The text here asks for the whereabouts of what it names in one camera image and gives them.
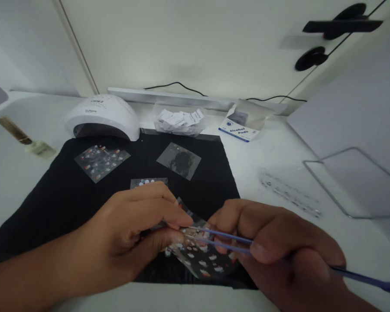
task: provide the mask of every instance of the black mat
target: black mat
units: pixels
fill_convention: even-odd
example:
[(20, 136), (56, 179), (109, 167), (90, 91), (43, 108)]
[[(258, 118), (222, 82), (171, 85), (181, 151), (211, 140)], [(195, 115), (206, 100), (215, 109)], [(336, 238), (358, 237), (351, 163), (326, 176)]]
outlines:
[[(27, 196), (20, 208), (0, 228), (0, 261), (69, 233), (83, 225), (117, 191), (130, 187), (130, 179), (167, 177), (169, 188), (190, 210), (205, 220), (224, 201), (239, 198), (237, 187), (219, 136), (198, 138), (141, 133), (136, 142), (112, 136), (94, 136), (67, 141), (49, 170)], [(202, 158), (191, 181), (156, 162), (170, 142)], [(125, 149), (131, 157), (107, 177), (94, 184), (74, 161), (92, 145)], [(219, 281), (202, 281), (175, 258), (159, 255), (138, 282), (196, 283), (256, 289), (239, 266)]]

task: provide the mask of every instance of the black hook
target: black hook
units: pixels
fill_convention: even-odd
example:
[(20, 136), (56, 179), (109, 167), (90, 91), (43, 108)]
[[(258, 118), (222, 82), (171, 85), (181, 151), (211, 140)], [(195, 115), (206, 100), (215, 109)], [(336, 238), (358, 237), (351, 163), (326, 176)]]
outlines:
[(304, 33), (324, 33), (324, 39), (333, 40), (345, 33), (370, 33), (383, 23), (383, 21), (368, 20), (364, 15), (367, 6), (364, 3), (354, 4), (332, 21), (310, 21), (303, 28)]
[(300, 57), (300, 59), (296, 62), (295, 69), (298, 72), (302, 72), (312, 66), (321, 65), (327, 59), (328, 56), (325, 54), (325, 48), (323, 46), (316, 47)]

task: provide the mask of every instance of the blue tweezers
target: blue tweezers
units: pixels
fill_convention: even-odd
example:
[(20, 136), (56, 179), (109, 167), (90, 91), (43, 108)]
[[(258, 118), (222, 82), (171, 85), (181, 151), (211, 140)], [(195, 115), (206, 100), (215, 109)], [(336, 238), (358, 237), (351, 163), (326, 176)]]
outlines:
[[(233, 240), (236, 240), (237, 242), (241, 242), (241, 243), (244, 243), (244, 244), (247, 244), (247, 245), (251, 245), (252, 242), (253, 242), (252, 240), (249, 240), (249, 239), (246, 239), (246, 238), (238, 237), (238, 236), (235, 236), (235, 235), (231, 235), (231, 234), (227, 234), (227, 233), (223, 233), (223, 232), (219, 232), (219, 231), (210, 230), (210, 229), (207, 229), (207, 228), (199, 228), (199, 227), (188, 227), (188, 228), (195, 229), (195, 230), (200, 230), (200, 231), (203, 231), (203, 232), (208, 232), (208, 233), (219, 235), (219, 236), (224, 236), (224, 237), (227, 237), (227, 238), (231, 238)], [(190, 239), (195, 239), (197, 241), (202, 241), (204, 243), (208, 243), (208, 244), (211, 244), (211, 245), (220, 246), (220, 247), (223, 247), (223, 248), (227, 248), (229, 250), (234, 250), (234, 251), (241, 252), (241, 253), (244, 253), (244, 254), (251, 254), (250, 250), (246, 249), (246, 248), (231, 246), (231, 245), (227, 245), (227, 244), (223, 244), (223, 243), (219, 243), (219, 242), (215, 242), (215, 241), (211, 241), (211, 240), (206, 240), (206, 239), (203, 239), (203, 238), (193, 237), (193, 236), (190, 236), (190, 235), (185, 235), (185, 236), (190, 238)], [(364, 276), (364, 275), (361, 275), (361, 274), (357, 274), (357, 273), (354, 273), (354, 272), (342, 269), (342, 268), (340, 268), (338, 266), (330, 266), (330, 268), (333, 269), (337, 274), (339, 274), (341, 276), (348, 277), (350, 279), (353, 279), (353, 280), (356, 280), (356, 281), (359, 281), (359, 282), (362, 282), (362, 283), (366, 283), (366, 284), (369, 284), (369, 285), (373, 285), (373, 286), (379, 287), (382, 290), (390, 293), (390, 282), (383, 282), (383, 281), (378, 280), (378, 279), (374, 279), (374, 278), (371, 278), (371, 277), (368, 277), (368, 276)]]

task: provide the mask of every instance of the alcohol pads box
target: alcohol pads box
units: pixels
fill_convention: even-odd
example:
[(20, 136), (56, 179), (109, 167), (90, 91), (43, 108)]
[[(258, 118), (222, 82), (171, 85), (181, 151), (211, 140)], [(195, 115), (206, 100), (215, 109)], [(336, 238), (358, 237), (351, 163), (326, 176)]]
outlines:
[(264, 121), (273, 114), (274, 111), (269, 108), (246, 100), (237, 100), (219, 130), (250, 142), (263, 128)]

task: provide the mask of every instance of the clear plastic container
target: clear plastic container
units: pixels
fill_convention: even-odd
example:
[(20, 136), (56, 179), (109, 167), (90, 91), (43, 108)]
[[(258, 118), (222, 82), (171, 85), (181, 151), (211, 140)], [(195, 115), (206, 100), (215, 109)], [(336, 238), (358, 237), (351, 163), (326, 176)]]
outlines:
[[(189, 127), (186, 127), (185, 125), (174, 126), (158, 118), (160, 113), (162, 113), (164, 109), (172, 113), (178, 113), (180, 111), (186, 113), (194, 113), (196, 110), (199, 109), (204, 115), (204, 118), (202, 118), (199, 121), (199, 123), (196, 123)], [(202, 132), (202, 130), (205, 129), (206, 115), (205, 115), (205, 110), (202, 107), (188, 106), (188, 105), (174, 105), (166, 102), (156, 102), (152, 110), (152, 114), (153, 114), (153, 123), (155, 124), (155, 129), (157, 132), (171, 133), (171, 134), (183, 135), (188, 137), (196, 137), (198, 134)]]

